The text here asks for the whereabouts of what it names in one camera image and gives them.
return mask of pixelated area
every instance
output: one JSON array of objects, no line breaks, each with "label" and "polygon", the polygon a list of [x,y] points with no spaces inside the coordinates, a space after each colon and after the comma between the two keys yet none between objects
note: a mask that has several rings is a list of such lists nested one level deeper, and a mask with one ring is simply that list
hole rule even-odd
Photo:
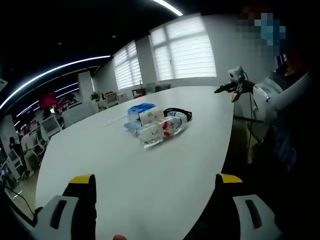
[{"label": "pixelated area", "polygon": [[237,37],[262,57],[279,56],[286,39],[286,26],[273,13],[245,13],[237,21]]}]

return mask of potted plant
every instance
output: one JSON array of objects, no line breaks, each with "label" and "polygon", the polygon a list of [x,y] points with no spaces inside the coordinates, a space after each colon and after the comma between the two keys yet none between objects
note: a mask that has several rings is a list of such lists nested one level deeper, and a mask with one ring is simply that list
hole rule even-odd
[{"label": "potted plant", "polygon": [[91,100],[92,100],[92,101],[95,100],[96,102],[99,102],[99,100],[100,100],[99,93],[94,91],[94,92],[91,94]]}]

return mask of white wall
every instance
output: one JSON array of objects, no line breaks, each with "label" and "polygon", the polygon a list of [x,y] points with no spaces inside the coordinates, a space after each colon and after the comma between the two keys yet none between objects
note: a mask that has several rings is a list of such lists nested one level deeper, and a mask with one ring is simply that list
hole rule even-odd
[{"label": "white wall", "polygon": [[10,152],[10,137],[14,137],[16,143],[19,142],[19,136],[16,133],[12,116],[6,115],[0,122],[0,138],[6,154]]},{"label": "white wall", "polygon": [[[180,86],[220,86],[229,81],[228,70],[239,65],[248,74],[250,81],[258,83],[262,82],[269,75],[269,72],[276,68],[276,61],[273,56],[261,53],[258,47],[254,47],[253,40],[245,39],[245,34],[238,32],[240,29],[237,28],[236,16],[208,15],[203,16],[202,19],[211,41],[217,77],[173,79],[161,81],[160,84],[171,84],[172,88]],[[159,84],[149,44],[149,36],[143,37],[136,41],[135,44],[143,84]],[[98,91],[118,92],[112,61],[100,69],[93,79]],[[128,98],[132,99],[131,90],[134,88],[137,88],[137,86],[120,92],[127,93]],[[251,117],[248,94],[242,95],[235,103],[234,114],[245,118]]]},{"label": "white wall", "polygon": [[82,102],[87,103],[91,102],[91,94],[94,89],[91,83],[90,71],[85,71],[78,74],[78,83],[80,88],[80,93],[82,96]]}]

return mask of blue package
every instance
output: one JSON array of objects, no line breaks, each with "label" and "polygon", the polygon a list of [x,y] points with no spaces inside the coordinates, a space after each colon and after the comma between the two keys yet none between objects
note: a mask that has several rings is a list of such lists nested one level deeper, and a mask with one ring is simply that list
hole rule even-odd
[{"label": "blue package", "polygon": [[154,108],[156,105],[153,103],[141,103],[140,105],[132,106],[128,109],[127,117],[130,122],[135,122],[139,119],[139,114],[143,113],[149,109]]},{"label": "blue package", "polygon": [[133,114],[133,113],[143,113],[149,109],[154,108],[156,105],[154,105],[153,103],[141,103],[140,105],[136,105],[136,106],[132,106],[128,109],[128,115],[129,114]]}]

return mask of desk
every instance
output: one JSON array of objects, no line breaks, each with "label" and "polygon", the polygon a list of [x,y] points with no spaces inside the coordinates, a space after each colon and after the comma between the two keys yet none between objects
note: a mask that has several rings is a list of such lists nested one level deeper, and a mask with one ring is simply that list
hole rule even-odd
[{"label": "desk", "polygon": [[[157,92],[164,91],[164,90],[167,90],[167,89],[170,89],[170,88],[171,88],[171,84],[156,85],[155,86],[155,92],[157,93]],[[135,92],[136,92],[137,95],[146,94],[146,87],[143,86],[143,87],[140,87],[140,88],[133,89],[132,90],[133,97],[135,97]]]},{"label": "desk", "polygon": [[[92,115],[54,135],[39,171],[35,205],[61,195],[75,176],[95,174],[96,239],[182,240],[208,203],[231,135],[234,105],[216,87],[176,87]],[[188,129],[150,149],[125,131],[144,102],[193,114]]]}]

